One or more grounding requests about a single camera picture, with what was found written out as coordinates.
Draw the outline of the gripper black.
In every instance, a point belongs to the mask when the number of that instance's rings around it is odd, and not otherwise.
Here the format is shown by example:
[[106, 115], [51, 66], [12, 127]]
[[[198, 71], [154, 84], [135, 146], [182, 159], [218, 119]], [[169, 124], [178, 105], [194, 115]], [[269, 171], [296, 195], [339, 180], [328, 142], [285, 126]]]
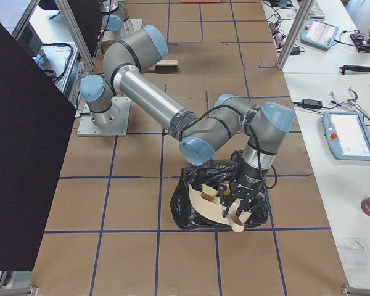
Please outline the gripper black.
[[[243, 213], [259, 210], [265, 201], [264, 177], [265, 170], [247, 163], [238, 163], [233, 177], [229, 180], [230, 194], [224, 193], [226, 189], [223, 185], [218, 189], [220, 204], [223, 206], [222, 217], [233, 214], [240, 217]], [[236, 199], [241, 200], [239, 207]]]

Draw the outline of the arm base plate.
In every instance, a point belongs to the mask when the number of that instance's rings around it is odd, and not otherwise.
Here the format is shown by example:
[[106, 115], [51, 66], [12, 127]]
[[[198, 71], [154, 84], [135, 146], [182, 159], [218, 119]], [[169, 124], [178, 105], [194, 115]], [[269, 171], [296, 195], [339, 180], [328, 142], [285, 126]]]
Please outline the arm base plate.
[[115, 96], [112, 105], [104, 113], [93, 113], [88, 104], [84, 105], [78, 127], [79, 136], [126, 136], [128, 130], [131, 100], [129, 97]]
[[103, 34], [102, 41], [118, 41], [134, 31], [140, 30], [142, 19], [129, 18], [123, 21], [118, 17], [109, 17], [107, 30]]

